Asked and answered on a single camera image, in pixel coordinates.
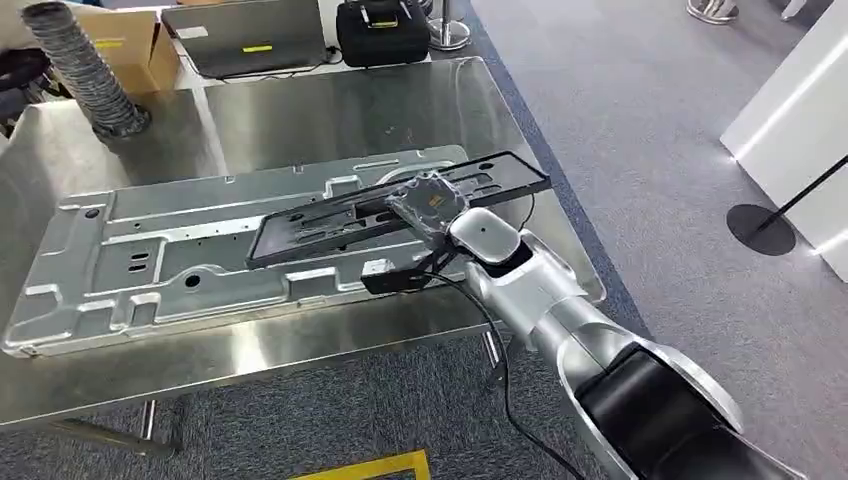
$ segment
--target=black cable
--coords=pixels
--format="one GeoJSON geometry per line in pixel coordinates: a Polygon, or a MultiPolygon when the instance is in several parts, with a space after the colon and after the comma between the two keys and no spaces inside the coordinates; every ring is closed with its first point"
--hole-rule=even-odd
{"type": "Polygon", "coordinates": [[[527,216],[524,218],[524,221],[521,222],[521,225],[518,226],[518,231],[524,230],[524,226],[527,225],[527,222],[533,217],[533,212],[536,210],[536,194],[530,195],[530,211],[527,212],[527,216]]]}
{"type": "MultiPolygon", "coordinates": [[[[322,61],[321,61],[320,63],[318,63],[317,65],[315,65],[315,66],[313,66],[313,67],[309,68],[308,70],[299,70],[299,71],[297,71],[297,72],[292,72],[292,73],[281,72],[281,73],[278,73],[278,74],[268,74],[268,73],[248,73],[248,74],[244,74],[244,75],[227,75],[227,76],[224,76],[224,77],[215,78],[214,80],[221,81],[221,82],[223,82],[223,83],[226,83],[227,85],[232,85],[232,83],[228,82],[227,80],[234,80],[234,79],[238,79],[238,78],[254,78],[254,77],[262,77],[262,78],[260,78],[260,79],[258,80],[259,82],[261,82],[261,81],[263,81],[263,80],[268,80],[269,78],[278,78],[278,79],[292,78],[293,76],[298,75],[298,74],[301,74],[301,73],[310,73],[310,72],[314,72],[314,71],[315,71],[318,67],[321,67],[321,66],[324,66],[324,65],[338,65],[338,64],[342,63],[342,62],[344,61],[344,55],[341,55],[341,56],[339,57],[339,59],[338,59],[338,60],[336,60],[335,62],[330,61],[330,60],[333,58],[333,55],[334,55],[336,52],[338,52],[338,53],[340,53],[340,54],[342,53],[341,49],[339,49],[338,47],[327,47],[327,58],[326,58],[326,59],[324,59],[324,60],[322,60],[322,61]]],[[[182,58],[185,58],[186,60],[188,60],[188,65],[189,65],[189,67],[190,67],[190,68],[194,71],[194,73],[196,73],[199,77],[201,77],[201,78],[207,78],[207,77],[204,77],[203,75],[201,75],[201,74],[200,74],[200,72],[198,72],[198,71],[197,71],[197,68],[194,66],[194,62],[192,62],[192,61],[191,61],[191,57],[189,57],[188,55],[178,55],[178,56],[179,56],[179,57],[182,57],[182,58]]]]}
{"type": "Polygon", "coordinates": [[[554,449],[547,446],[545,442],[540,440],[538,437],[533,435],[531,432],[525,430],[521,424],[512,416],[512,410],[509,407],[509,357],[506,355],[506,347],[504,346],[503,337],[501,337],[501,332],[498,330],[498,327],[495,325],[495,321],[492,319],[492,314],[489,313],[489,310],[483,305],[480,300],[477,299],[474,295],[471,295],[462,288],[462,285],[459,283],[445,277],[444,275],[439,275],[438,273],[427,272],[424,270],[414,270],[414,273],[433,278],[436,280],[440,280],[444,282],[447,286],[457,290],[461,293],[465,298],[471,301],[480,313],[483,314],[483,317],[486,319],[486,322],[489,324],[489,328],[492,330],[492,334],[495,336],[498,345],[498,353],[500,354],[501,361],[503,361],[503,369],[504,369],[504,409],[506,410],[506,418],[509,420],[509,423],[518,430],[519,433],[524,435],[528,440],[533,442],[537,447],[539,447],[543,452],[548,454],[549,457],[554,459],[557,463],[559,463],[563,468],[565,468],[568,473],[570,473],[577,480],[585,480],[583,475],[577,471],[577,469],[572,465],[568,460],[563,458],[559,453],[557,453],[554,449]]]}

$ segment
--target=white wall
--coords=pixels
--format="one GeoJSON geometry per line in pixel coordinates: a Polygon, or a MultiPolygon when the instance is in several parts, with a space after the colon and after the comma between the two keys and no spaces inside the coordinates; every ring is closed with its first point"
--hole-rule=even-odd
{"type": "MultiPolygon", "coordinates": [[[[778,206],[848,154],[848,1],[833,3],[721,141],[778,206]]],[[[848,167],[786,217],[848,281],[846,207],[848,167]]]]}

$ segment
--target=stanchion base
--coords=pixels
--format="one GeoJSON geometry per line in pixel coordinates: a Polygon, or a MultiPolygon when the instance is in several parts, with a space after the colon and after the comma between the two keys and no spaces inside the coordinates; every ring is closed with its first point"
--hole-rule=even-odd
{"type": "Polygon", "coordinates": [[[727,212],[727,228],[743,245],[762,253],[777,257],[786,255],[795,248],[795,231],[789,222],[778,218],[765,230],[753,233],[772,214],[758,205],[736,205],[727,212]]]}
{"type": "Polygon", "coordinates": [[[430,48],[450,52],[459,50],[471,43],[471,30],[462,22],[457,22],[456,20],[450,21],[448,24],[450,34],[448,35],[447,42],[442,41],[441,18],[430,20],[427,23],[430,27],[430,48]]]}
{"type": "Polygon", "coordinates": [[[686,11],[689,15],[710,25],[727,25],[739,17],[739,7],[734,5],[727,13],[718,13],[722,8],[721,5],[716,4],[725,2],[730,3],[730,0],[689,0],[686,11]]]}

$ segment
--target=metal panel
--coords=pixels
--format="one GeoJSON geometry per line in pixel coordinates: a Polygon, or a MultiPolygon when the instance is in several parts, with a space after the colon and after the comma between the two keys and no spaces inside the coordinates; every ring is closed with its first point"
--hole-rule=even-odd
{"type": "Polygon", "coordinates": [[[373,298],[359,281],[366,262],[403,265],[428,253],[410,232],[249,271],[260,220],[337,196],[340,186],[467,160],[461,147],[437,147],[70,196],[47,227],[3,350],[55,355],[225,325],[261,308],[373,298]]]}

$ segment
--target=power cord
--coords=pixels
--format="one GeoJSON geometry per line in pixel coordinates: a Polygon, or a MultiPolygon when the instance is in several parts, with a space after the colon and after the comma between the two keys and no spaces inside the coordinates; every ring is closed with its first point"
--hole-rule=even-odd
{"type": "Polygon", "coordinates": [[[512,410],[509,407],[509,357],[506,355],[506,347],[504,346],[503,337],[501,337],[501,332],[498,330],[498,327],[495,326],[495,321],[492,319],[492,314],[489,313],[489,310],[486,308],[480,300],[477,299],[474,295],[471,295],[462,288],[462,285],[459,283],[445,277],[444,275],[439,275],[438,273],[427,272],[424,270],[414,270],[413,271],[417,275],[421,275],[424,277],[440,280],[444,282],[447,286],[453,288],[454,290],[461,293],[465,298],[471,301],[477,310],[480,310],[480,313],[483,314],[483,317],[486,319],[486,322],[489,324],[489,328],[492,330],[492,335],[495,336],[498,345],[498,353],[503,361],[504,368],[504,409],[506,410],[506,418],[509,420],[509,423],[518,430],[519,433],[524,435],[528,440],[533,442],[537,447],[539,447],[543,452],[548,454],[549,457],[554,459],[557,463],[559,463],[565,470],[568,471],[575,479],[577,480],[585,480],[583,475],[577,471],[577,469],[572,465],[568,460],[563,458],[559,453],[557,453],[554,449],[547,446],[545,442],[540,440],[538,437],[533,435],[533,433],[526,430],[518,421],[512,416],[512,410]]]}
{"type": "Polygon", "coordinates": [[[524,221],[521,222],[521,225],[518,226],[519,232],[524,230],[524,226],[527,225],[527,222],[529,222],[531,218],[533,218],[533,212],[534,211],[536,211],[536,194],[535,193],[530,195],[530,211],[527,212],[527,216],[524,217],[524,221]]]}

